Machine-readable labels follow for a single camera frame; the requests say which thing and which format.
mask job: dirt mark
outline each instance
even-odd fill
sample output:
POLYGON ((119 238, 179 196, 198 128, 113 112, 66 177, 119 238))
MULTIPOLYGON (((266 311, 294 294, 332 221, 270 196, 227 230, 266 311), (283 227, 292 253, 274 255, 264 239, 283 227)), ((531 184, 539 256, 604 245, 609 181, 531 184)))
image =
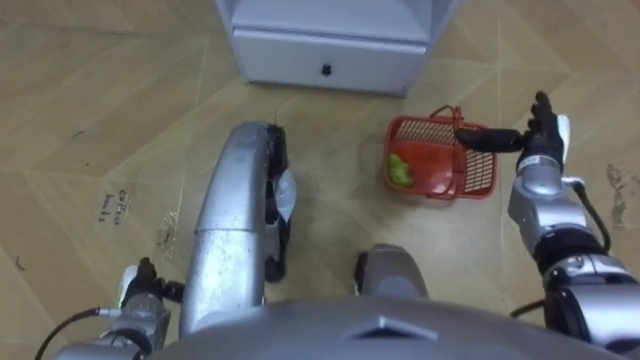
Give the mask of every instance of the dirt mark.
POLYGON ((640 188, 640 177, 629 173, 622 167, 622 164, 609 164, 607 166, 607 179, 615 191, 613 195, 613 208, 611 209, 611 219, 616 228, 625 228, 624 215, 627 211, 627 198, 625 196, 635 195, 640 188))

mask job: basket handle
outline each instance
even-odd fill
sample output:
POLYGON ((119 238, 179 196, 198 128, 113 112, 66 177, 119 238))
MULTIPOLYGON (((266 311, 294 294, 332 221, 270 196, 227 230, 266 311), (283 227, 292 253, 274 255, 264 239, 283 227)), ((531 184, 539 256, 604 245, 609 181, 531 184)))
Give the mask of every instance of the basket handle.
MULTIPOLYGON (((451 111, 451 119, 452 120, 452 125, 453 125, 453 133, 455 134, 456 130, 460 129, 461 125, 462 125, 462 121, 464 121, 464 117, 462 117, 462 109, 460 109, 460 107, 458 106, 451 106, 451 105, 444 105, 440 108, 438 108, 436 111, 432 112, 431 115, 429 115, 429 118, 433 118, 435 116, 440 115, 440 113, 449 110, 451 111)), ((458 164, 458 156, 456 156, 456 149, 457 146, 456 143, 458 142, 458 140, 456 139, 456 137, 453 137, 453 146, 452 146, 452 151, 453 151, 453 164, 451 164, 451 172, 453 173, 451 176, 451 182, 449 183, 449 186, 447 186, 447 188, 442 191, 442 192, 438 192, 438 193, 432 193, 432 194, 428 194, 426 195, 427 198, 432 198, 432 197, 437 197, 437 196, 441 196, 441 195, 445 195, 447 194, 451 188, 453 186, 456 185, 456 174, 460 172, 459 168, 459 164, 458 164)), ((451 199, 454 199, 456 197, 456 194, 452 194, 451 195, 451 199)))

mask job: black cable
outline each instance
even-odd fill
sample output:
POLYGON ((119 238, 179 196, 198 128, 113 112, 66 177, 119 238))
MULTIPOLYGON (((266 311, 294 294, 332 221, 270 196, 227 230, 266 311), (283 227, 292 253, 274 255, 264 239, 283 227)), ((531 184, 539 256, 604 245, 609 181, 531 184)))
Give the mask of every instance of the black cable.
POLYGON ((593 221, 598 226, 600 233, 602 234, 602 248, 604 249, 605 254, 609 253, 611 250, 611 234, 609 234, 609 230, 607 226, 602 221, 602 218, 598 214, 598 211, 593 207, 591 201, 589 201, 589 197, 587 196, 587 189, 585 188, 582 182, 575 182, 572 185, 573 191, 576 192, 578 198, 582 202, 582 205, 587 209, 589 216, 593 219, 593 221))
POLYGON ((544 300, 534 301, 532 303, 528 303, 526 305, 520 306, 519 308, 513 310, 511 314, 509 314, 512 318, 519 318, 520 316, 531 312, 533 310, 539 309, 544 306, 544 300))
POLYGON ((46 339, 44 339, 44 341, 42 342, 42 345, 40 345, 40 348, 38 349, 38 352, 36 353, 36 357, 35 360, 41 360, 42 356, 44 355, 44 352, 47 350, 47 347, 49 346, 49 343, 51 342, 51 340, 53 340, 53 338, 58 335, 58 333, 62 330, 64 330, 64 328, 66 328, 67 326, 69 326, 71 323, 74 323, 78 320, 82 320, 82 319, 86 319, 89 317, 93 317, 93 316, 99 316, 100 315, 100 308, 93 308, 93 309, 88 309, 82 312, 79 312, 77 314, 72 315, 71 317, 69 317, 67 320, 63 321, 62 323, 60 323, 60 325, 56 326, 55 329, 53 329, 53 331, 51 331, 49 333, 49 335, 47 336, 46 339))
MULTIPOLYGON (((576 192, 576 195, 578 195, 578 198, 582 202, 582 205, 587 209, 589 216, 591 216, 593 221, 598 226, 598 229, 602 234, 602 248, 605 254, 608 254, 609 250, 611 250, 611 234, 609 234, 609 230, 607 229, 607 226, 604 224, 604 221, 602 221, 600 214, 598 214, 598 211, 596 210, 596 208, 594 208, 593 204, 591 204, 591 201, 589 201, 589 197, 587 196, 587 189, 584 186, 584 183, 579 181, 574 182, 572 184, 572 188, 573 188, 573 191, 576 192)), ((509 314, 509 316, 511 316, 512 318, 518 318, 528 312, 537 310, 543 306, 544 306, 544 300, 534 301, 532 303, 523 305, 513 310, 511 314, 509 314)))

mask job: white cabinet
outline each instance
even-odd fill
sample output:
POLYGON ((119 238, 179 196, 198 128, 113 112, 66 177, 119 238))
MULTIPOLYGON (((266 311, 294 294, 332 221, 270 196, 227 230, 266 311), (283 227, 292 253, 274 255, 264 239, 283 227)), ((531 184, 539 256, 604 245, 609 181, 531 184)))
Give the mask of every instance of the white cabinet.
POLYGON ((247 81, 402 95, 461 0, 216 0, 247 81))

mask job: drawer handle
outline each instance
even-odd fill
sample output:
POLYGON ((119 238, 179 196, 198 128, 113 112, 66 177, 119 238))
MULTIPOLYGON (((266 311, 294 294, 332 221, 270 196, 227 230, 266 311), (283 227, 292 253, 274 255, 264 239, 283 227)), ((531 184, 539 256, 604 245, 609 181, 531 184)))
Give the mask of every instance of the drawer handle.
POLYGON ((331 64, 324 64, 322 65, 322 71, 320 71, 320 73, 322 74, 322 76, 324 77, 329 77, 331 76, 331 64))

